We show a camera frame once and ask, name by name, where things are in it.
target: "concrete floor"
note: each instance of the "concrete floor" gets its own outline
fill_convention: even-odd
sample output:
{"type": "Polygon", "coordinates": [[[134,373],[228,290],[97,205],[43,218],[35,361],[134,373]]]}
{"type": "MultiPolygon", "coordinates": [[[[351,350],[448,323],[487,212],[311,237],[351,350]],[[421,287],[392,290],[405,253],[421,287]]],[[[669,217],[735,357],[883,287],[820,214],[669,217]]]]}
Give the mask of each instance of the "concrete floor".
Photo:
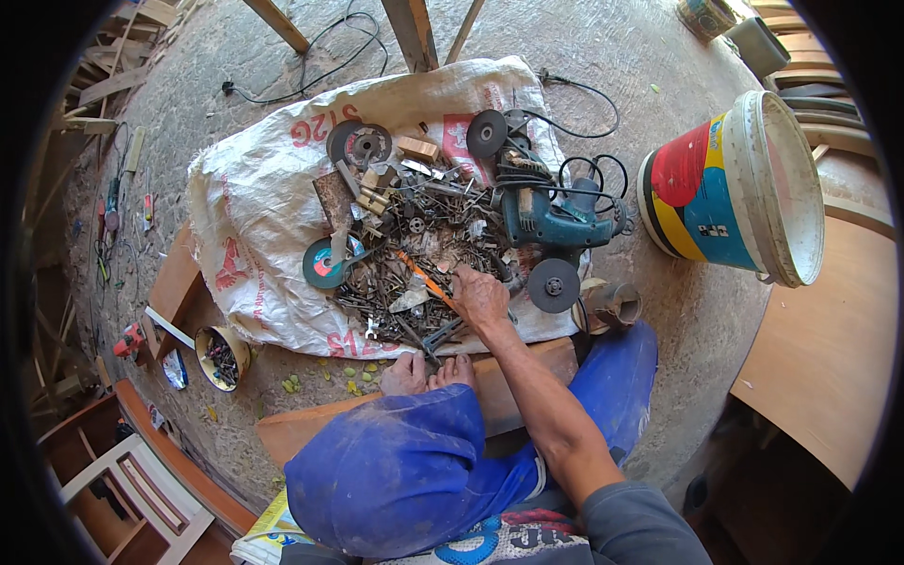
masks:
{"type": "MultiPolygon", "coordinates": [[[[345,9],[344,0],[278,0],[277,4],[308,39],[345,9]]],[[[469,5],[466,0],[428,1],[441,61],[469,5]]],[[[676,19],[673,5],[673,0],[488,2],[459,60],[520,54],[536,69],[545,66],[604,90],[621,110],[621,128],[602,140],[559,135],[559,143],[565,155],[603,152],[622,159],[630,174],[629,205],[635,208],[636,171],[649,151],[727,110],[741,92],[759,88],[724,44],[697,42],[676,19]],[[654,92],[651,84],[660,91],[654,92]]],[[[370,12],[380,22],[380,36],[390,55],[387,73],[406,71],[380,3],[360,0],[353,9],[370,12]]],[[[335,30],[312,50],[309,76],[332,69],[362,42],[360,33],[335,30]]],[[[193,357],[186,354],[193,353],[184,352],[189,386],[175,391],[159,369],[137,369],[112,357],[110,349],[121,328],[144,307],[162,262],[158,251],[168,250],[188,215],[185,168],[193,154],[279,107],[249,104],[234,95],[227,98],[221,83],[233,80],[255,96],[279,96],[294,89],[299,63],[299,57],[241,0],[209,1],[167,48],[144,86],[132,92],[119,116],[133,127],[147,127],[139,174],[133,182],[136,188],[128,198],[131,215],[140,208],[144,190],[139,187],[144,186],[142,171],[147,166],[152,191],[159,193],[158,223],[146,240],[124,234],[136,244],[137,269],[129,270],[128,249],[120,246],[113,268],[120,269],[116,278],[125,284],[119,292],[106,291],[103,307],[89,258],[90,236],[85,235],[90,231],[71,243],[69,274],[79,299],[79,320],[93,315],[100,326],[105,341],[100,349],[110,372],[132,379],[141,395],[183,432],[214,479],[255,512],[262,511],[277,493],[279,487],[272,479],[280,476],[254,433],[259,410],[273,414],[347,398],[344,388],[324,381],[314,358],[267,347],[261,348],[245,382],[230,395],[203,381],[193,357]],[[133,299],[136,285],[137,300],[133,299]],[[309,375],[314,369],[318,373],[309,375]],[[291,396],[279,385],[290,373],[297,373],[304,384],[300,393],[291,396]],[[216,411],[218,421],[203,416],[208,406],[216,411]]],[[[382,51],[374,44],[309,94],[376,76],[381,65],[382,51]]],[[[605,103],[585,91],[554,86],[546,90],[546,98],[553,117],[573,130],[594,132],[610,124],[605,103]]],[[[109,179],[111,159],[102,171],[103,185],[109,179]]],[[[620,182],[614,168],[604,173],[612,183],[620,182]]],[[[81,218],[90,219],[96,185],[85,178],[76,179],[67,204],[81,218]]],[[[660,364],[650,423],[625,472],[630,478],[667,485],[718,418],[756,334],[769,288],[752,273],[672,259],[640,227],[633,236],[616,238],[594,250],[593,262],[595,276],[637,285],[645,300],[644,318],[659,335],[660,364]]],[[[190,333],[218,319],[220,313],[205,297],[183,329],[190,333]]],[[[80,331],[87,345],[91,331],[87,323],[80,331]]],[[[331,360],[329,368],[336,373],[347,364],[331,360]]]]}

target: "cutting disc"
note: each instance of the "cutting disc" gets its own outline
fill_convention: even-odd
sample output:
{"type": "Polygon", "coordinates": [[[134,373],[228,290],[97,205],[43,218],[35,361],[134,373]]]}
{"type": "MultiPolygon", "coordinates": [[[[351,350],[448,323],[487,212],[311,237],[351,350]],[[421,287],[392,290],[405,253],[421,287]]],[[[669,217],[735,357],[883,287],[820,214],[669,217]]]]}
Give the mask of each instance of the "cutting disc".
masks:
{"type": "Polygon", "coordinates": [[[496,110],[484,110],[474,116],[467,128],[467,150],[478,159],[486,159],[502,149],[507,137],[505,116],[496,110]]]}
{"type": "Polygon", "coordinates": [[[380,163],[392,154],[392,136],[383,126],[352,122],[354,127],[346,126],[336,132],[327,154],[335,163],[339,159],[359,169],[364,168],[364,160],[370,155],[368,163],[380,163]]]}
{"type": "Polygon", "coordinates": [[[336,124],[330,130],[330,133],[326,136],[326,154],[329,155],[331,162],[335,163],[336,161],[344,160],[343,147],[345,147],[345,140],[360,125],[361,122],[358,120],[346,119],[344,122],[336,124]]]}
{"type": "Polygon", "coordinates": [[[336,288],[343,284],[342,262],[333,263],[333,245],[330,238],[323,238],[311,244],[305,251],[301,271],[305,280],[317,288],[336,288]]]}
{"type": "Polygon", "coordinates": [[[564,312],[578,299],[578,271],[562,259],[540,261],[527,278],[527,292],[531,302],[543,312],[564,312]]]}

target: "person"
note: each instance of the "person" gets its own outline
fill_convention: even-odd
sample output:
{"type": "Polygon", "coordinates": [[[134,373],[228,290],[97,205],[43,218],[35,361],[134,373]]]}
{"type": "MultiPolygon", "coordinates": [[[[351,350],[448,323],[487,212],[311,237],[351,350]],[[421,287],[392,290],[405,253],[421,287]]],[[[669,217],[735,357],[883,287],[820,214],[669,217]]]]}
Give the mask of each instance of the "person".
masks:
{"type": "Polygon", "coordinates": [[[289,509],[317,545],[286,546],[282,563],[710,563],[662,492],[618,467],[649,419],[652,328],[599,340],[566,387],[518,336],[494,277],[459,267],[453,297],[531,441],[483,457],[468,356],[426,377],[423,353],[403,353],[381,376],[382,398],[334,418],[286,463],[289,509]]]}

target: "gray shirt sleeve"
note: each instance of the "gray shirt sleeve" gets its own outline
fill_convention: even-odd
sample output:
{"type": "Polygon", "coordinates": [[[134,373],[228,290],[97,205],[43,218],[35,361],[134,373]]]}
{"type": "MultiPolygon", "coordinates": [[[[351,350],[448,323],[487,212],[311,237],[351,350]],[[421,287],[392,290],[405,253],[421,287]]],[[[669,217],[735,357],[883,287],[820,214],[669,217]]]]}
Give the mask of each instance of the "gray shirt sleeve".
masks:
{"type": "Polygon", "coordinates": [[[691,526],[652,486],[604,486],[588,497],[581,514],[590,547],[616,565],[712,564],[691,526]]]}

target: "white plastic bucket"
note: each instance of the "white plastic bucket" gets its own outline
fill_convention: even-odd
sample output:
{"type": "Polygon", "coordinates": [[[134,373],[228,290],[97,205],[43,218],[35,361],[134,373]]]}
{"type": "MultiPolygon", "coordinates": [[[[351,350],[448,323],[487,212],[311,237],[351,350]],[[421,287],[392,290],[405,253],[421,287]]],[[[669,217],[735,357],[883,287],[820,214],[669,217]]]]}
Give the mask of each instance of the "white plastic bucket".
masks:
{"type": "Polygon", "coordinates": [[[731,110],[646,156],[637,202],[647,232],[674,257],[810,285],[823,264],[819,175],[804,132],[775,93],[731,110]]]}

